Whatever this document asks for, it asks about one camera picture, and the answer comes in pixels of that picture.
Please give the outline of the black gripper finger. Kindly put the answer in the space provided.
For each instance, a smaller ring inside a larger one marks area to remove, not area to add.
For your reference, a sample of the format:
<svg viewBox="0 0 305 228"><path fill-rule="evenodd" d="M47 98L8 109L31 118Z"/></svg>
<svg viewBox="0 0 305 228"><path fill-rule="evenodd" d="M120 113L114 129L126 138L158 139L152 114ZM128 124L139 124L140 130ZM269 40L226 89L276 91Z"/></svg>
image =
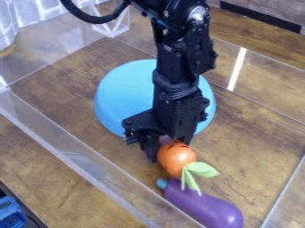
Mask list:
<svg viewBox="0 0 305 228"><path fill-rule="evenodd" d="M191 140L193 140L193 134L186 134L183 136L173 136L173 140L175 142L182 142L182 143L190 145L191 144Z"/></svg>
<svg viewBox="0 0 305 228"><path fill-rule="evenodd" d="M151 133L140 133L138 136L138 142L140 150L147 155L147 160L150 163L158 162L158 149L160 146L159 135Z"/></svg>

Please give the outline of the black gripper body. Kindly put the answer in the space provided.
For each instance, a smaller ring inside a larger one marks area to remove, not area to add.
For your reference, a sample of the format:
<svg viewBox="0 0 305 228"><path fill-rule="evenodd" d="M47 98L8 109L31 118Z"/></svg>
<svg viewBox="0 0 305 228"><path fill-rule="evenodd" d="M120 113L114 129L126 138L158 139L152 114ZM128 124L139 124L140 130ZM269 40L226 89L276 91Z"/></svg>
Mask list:
<svg viewBox="0 0 305 228"><path fill-rule="evenodd" d="M206 108L210 100L202 96L202 90L195 88L182 97L163 100L163 94L156 98L158 104L122 122L126 143L138 142L140 133L183 136L195 134L198 124L207 119Z"/></svg>

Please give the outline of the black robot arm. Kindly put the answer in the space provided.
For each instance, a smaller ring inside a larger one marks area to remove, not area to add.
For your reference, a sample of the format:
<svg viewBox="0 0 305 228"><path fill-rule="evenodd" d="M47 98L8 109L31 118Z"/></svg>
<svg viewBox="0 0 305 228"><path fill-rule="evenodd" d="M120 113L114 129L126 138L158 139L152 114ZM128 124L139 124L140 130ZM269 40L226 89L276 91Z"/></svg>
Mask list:
<svg viewBox="0 0 305 228"><path fill-rule="evenodd" d="M158 161L159 137L190 143L207 119L210 100L199 76L215 68L206 0L131 0L151 18L156 68L152 71L152 108L123 120L126 142L138 143L150 162Z"/></svg>

